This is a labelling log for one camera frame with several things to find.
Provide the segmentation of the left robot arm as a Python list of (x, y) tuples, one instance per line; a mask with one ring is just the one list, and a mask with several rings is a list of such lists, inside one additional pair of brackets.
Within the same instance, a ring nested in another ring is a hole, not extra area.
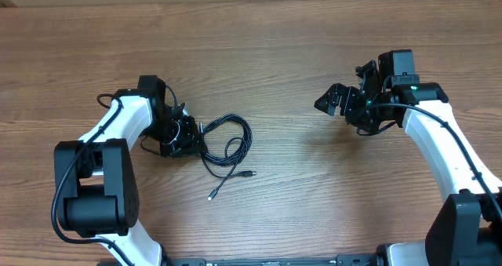
[(165, 103), (170, 88), (142, 75), (135, 89), (111, 94), (107, 114), (78, 140), (54, 150), (51, 223), (71, 244), (99, 243), (121, 265), (169, 265), (164, 247), (139, 221), (140, 200), (130, 151), (140, 137), (158, 142), (158, 155), (199, 156), (206, 149), (184, 105)]

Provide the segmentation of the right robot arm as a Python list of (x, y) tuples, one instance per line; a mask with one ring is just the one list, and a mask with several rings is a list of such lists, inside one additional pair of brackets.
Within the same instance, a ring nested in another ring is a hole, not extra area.
[(358, 66), (358, 87), (333, 84), (314, 106), (371, 137), (397, 125), (415, 142), (443, 205), (424, 240), (388, 243), (373, 254), (339, 255), (337, 265), (499, 265), (501, 180), (484, 165), (437, 82), (422, 82), (410, 49)]

